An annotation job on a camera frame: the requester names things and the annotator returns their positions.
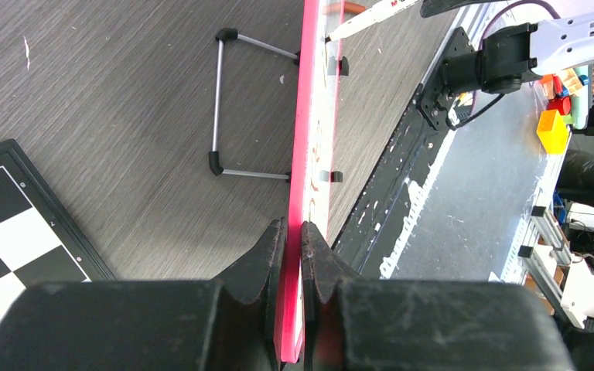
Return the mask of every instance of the black cable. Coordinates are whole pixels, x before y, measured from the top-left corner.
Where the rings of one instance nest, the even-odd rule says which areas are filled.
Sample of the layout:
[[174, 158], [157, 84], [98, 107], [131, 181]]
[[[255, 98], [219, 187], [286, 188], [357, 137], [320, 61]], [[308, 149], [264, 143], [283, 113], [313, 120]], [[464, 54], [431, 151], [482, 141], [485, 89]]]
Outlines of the black cable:
[[463, 120], [461, 122], [459, 122], [458, 125], [454, 126], [453, 130], [456, 129], [460, 129], [463, 128], [464, 126], [466, 126], [469, 122], [477, 119], [479, 116], [481, 116], [482, 114], [485, 114], [486, 111], [488, 111], [492, 106], [494, 106], [497, 102], [499, 102], [500, 100], [502, 100], [502, 98], [504, 98], [504, 94], [500, 94], [497, 97], [495, 97], [495, 99], [493, 99], [491, 102], [489, 102], [486, 106], [484, 106], [481, 110], [477, 111], [476, 114], [468, 117], [466, 120]]

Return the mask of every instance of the wood grain surface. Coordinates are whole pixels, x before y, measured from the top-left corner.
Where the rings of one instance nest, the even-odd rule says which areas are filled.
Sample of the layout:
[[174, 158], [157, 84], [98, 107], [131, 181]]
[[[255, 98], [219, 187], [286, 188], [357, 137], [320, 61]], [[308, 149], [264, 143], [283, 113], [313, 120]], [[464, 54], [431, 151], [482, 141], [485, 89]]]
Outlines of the wood grain surface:
[[[329, 239], [453, 16], [412, 9], [345, 42]], [[0, 0], [0, 141], [19, 142], [119, 278], [210, 278], [288, 201], [284, 182], [208, 169], [214, 35], [236, 27], [296, 51], [301, 18], [288, 0]], [[227, 46], [228, 168], [289, 170], [296, 86], [291, 60]]]

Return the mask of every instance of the wire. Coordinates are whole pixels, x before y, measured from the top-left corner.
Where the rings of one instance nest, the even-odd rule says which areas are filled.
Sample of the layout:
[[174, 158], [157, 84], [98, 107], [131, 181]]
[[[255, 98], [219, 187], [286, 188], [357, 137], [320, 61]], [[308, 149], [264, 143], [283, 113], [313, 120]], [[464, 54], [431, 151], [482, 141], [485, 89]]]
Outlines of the wire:
[[[495, 26], [495, 23], [497, 22], [498, 19], [502, 18], [502, 15], [507, 14], [507, 12], [509, 12], [511, 9], [516, 8], [518, 6], [521, 5], [539, 5], [541, 7], [543, 7], [545, 10], [548, 11], [548, 13], [550, 13], [550, 16], [553, 19], [560, 19], [561, 16], [559, 15], [559, 13], [555, 10], [555, 8], [550, 5], [548, 2], [545, 2], [543, 0], [520, 0], [519, 2], [515, 2], [513, 4], [509, 4], [508, 6], [506, 6], [504, 9], [502, 9], [501, 11], [499, 11], [494, 17], [493, 19], [490, 20], [490, 22], [488, 22], [488, 25], [486, 26], [486, 28], [483, 30], [482, 32], [482, 36], [480, 39], [480, 46], [479, 46], [479, 50], [481, 50], [482, 48], [482, 41], [488, 36], [488, 32], [490, 31], [490, 29]], [[473, 102], [470, 104], [470, 113], [472, 113], [475, 110], [475, 107], [477, 106], [477, 93], [479, 91], [475, 90], [473, 91]]]
[[471, 121], [474, 121], [475, 119], [477, 119], [482, 114], [485, 114], [486, 111], [488, 111], [497, 102], [499, 102], [500, 100], [502, 100], [502, 98], [504, 98], [504, 94], [498, 95], [495, 99], [493, 99], [486, 106], [484, 106], [481, 110], [479, 110], [479, 112], [477, 112], [476, 114], [468, 117], [466, 120], [463, 120], [463, 121], [459, 122], [458, 125], [453, 126], [454, 128], [452, 130], [457, 130], [457, 129], [463, 128], [464, 126], [466, 126], [467, 124], [469, 124]]

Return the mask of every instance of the black cylinder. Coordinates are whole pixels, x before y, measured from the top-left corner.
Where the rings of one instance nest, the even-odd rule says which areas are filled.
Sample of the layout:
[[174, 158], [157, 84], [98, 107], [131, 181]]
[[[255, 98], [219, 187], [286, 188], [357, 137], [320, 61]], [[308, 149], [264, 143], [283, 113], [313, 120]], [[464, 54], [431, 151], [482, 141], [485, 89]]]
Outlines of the black cylinder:
[[467, 53], [446, 61], [441, 70], [445, 87], [454, 94], [481, 90], [480, 54], [480, 52]]

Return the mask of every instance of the yellow block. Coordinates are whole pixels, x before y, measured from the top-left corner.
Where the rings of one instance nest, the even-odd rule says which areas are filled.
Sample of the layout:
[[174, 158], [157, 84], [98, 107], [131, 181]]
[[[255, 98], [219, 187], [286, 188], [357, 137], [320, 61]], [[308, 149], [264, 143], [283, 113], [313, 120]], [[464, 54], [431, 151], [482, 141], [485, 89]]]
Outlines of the yellow block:
[[549, 155], [561, 155], [568, 144], [568, 127], [557, 110], [544, 111], [538, 119], [538, 138]]

